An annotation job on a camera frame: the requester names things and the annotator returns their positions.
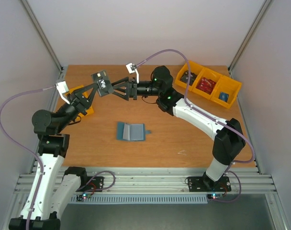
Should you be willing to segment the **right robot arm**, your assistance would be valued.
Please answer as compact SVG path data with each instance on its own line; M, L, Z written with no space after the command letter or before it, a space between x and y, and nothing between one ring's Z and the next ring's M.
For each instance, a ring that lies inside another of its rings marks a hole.
M246 145L238 120L216 117L185 99L173 88L173 77L166 66L156 67L149 81L126 77L113 82L112 87L114 94L125 100L157 96L160 110L189 122L213 140L213 160L201 180L207 191L220 185L222 176Z

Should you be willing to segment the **teal leather card holder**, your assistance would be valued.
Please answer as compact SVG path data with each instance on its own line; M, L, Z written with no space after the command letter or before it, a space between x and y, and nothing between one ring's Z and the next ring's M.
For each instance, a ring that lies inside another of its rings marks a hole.
M145 141L146 136L151 133L150 130L146 130L145 124L118 122L116 139L130 142Z

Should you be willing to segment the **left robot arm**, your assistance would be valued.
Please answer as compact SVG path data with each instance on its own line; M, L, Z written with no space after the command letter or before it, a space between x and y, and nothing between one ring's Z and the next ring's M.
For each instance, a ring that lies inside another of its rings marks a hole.
M98 85L68 93L65 103L56 111L38 110L32 117L34 133L39 139L36 175L27 201L19 217L9 222L11 230L58 230L62 214L73 194L89 185L86 169L69 167L60 186L55 189L56 177L69 146L69 134L62 134L79 114L86 115L93 102Z

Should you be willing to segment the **black VIP credit card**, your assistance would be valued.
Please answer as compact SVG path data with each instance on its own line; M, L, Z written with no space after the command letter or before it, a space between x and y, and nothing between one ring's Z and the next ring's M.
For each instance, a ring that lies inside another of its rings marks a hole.
M114 92L112 83L106 70L101 70L99 72L93 73L91 77L93 82L96 83L98 86L97 92L99 93L100 97L112 94Z

